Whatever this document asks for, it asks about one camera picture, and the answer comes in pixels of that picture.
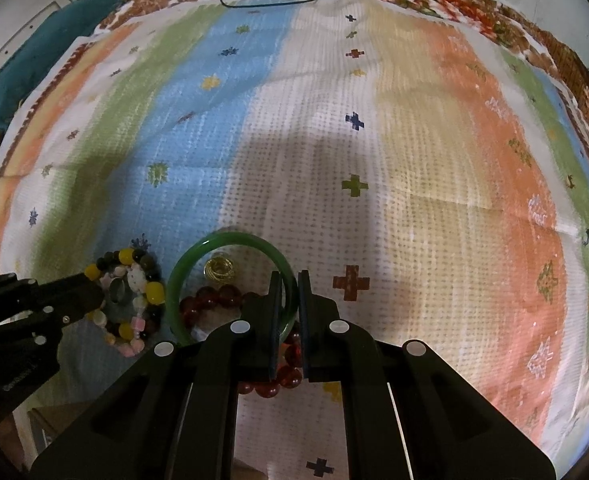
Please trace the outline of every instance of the bed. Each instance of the bed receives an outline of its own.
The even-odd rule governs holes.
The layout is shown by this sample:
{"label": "bed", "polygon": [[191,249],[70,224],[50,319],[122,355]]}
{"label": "bed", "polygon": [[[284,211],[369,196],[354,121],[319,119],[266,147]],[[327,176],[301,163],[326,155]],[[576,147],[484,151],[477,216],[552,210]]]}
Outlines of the bed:
{"label": "bed", "polygon": [[[259,235],[376,339],[426,341],[561,478],[589,446],[588,71],[496,0],[292,1],[126,0],[78,38],[0,148],[0,273],[144,244],[167,277],[209,232]],[[270,262],[227,251],[265,292]],[[31,405],[132,358],[84,320],[60,362]],[[241,397],[235,456],[347,477],[340,389]]]}

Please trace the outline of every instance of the red bead bracelet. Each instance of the red bead bracelet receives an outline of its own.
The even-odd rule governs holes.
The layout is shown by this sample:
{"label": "red bead bracelet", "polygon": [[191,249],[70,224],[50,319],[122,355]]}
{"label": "red bead bracelet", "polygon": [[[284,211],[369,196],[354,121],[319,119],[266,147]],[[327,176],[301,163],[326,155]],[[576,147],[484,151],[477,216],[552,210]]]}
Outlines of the red bead bracelet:
{"label": "red bead bracelet", "polygon": [[[222,285],[219,290],[213,286],[203,286],[196,291],[194,296],[187,296],[179,303],[179,310],[183,315],[183,323],[188,330],[199,321],[201,313],[204,310],[210,310],[216,305],[223,308],[243,308],[248,301],[258,298],[256,292],[241,291],[234,285]],[[286,338],[284,346],[287,345],[284,352],[286,359],[285,365],[282,365],[276,373],[276,379],[269,383],[246,383],[241,382],[238,386],[240,395],[247,395],[253,390],[264,399],[271,399],[283,388],[296,388],[303,381],[301,373],[301,333],[299,322],[295,321],[292,330]]]}

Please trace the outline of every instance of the blue cross print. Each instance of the blue cross print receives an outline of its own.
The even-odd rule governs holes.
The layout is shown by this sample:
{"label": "blue cross print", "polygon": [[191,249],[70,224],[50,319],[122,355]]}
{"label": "blue cross print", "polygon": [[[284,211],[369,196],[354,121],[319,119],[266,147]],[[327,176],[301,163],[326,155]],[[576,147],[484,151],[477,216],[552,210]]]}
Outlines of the blue cross print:
{"label": "blue cross print", "polygon": [[345,115],[345,122],[352,123],[352,129],[356,130],[357,132],[359,131],[359,128],[365,127],[363,122],[359,120],[359,114],[356,112],[352,112],[352,116]]}

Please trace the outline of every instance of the teal fabric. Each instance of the teal fabric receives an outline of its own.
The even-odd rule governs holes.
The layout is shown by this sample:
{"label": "teal fabric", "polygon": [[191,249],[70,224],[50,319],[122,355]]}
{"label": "teal fabric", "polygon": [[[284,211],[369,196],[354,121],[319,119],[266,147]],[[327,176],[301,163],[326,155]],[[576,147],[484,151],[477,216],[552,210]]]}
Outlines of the teal fabric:
{"label": "teal fabric", "polygon": [[0,69],[0,130],[5,132],[19,102],[47,75],[79,36],[89,36],[119,0],[77,0],[57,10]]}

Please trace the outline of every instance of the gold ring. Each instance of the gold ring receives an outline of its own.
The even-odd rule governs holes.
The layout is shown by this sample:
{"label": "gold ring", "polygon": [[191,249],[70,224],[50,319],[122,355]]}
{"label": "gold ring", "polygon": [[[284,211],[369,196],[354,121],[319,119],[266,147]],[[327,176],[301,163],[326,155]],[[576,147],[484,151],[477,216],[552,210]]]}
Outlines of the gold ring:
{"label": "gold ring", "polygon": [[204,267],[206,278],[218,283],[232,283],[236,276],[234,262],[227,254],[215,254]]}

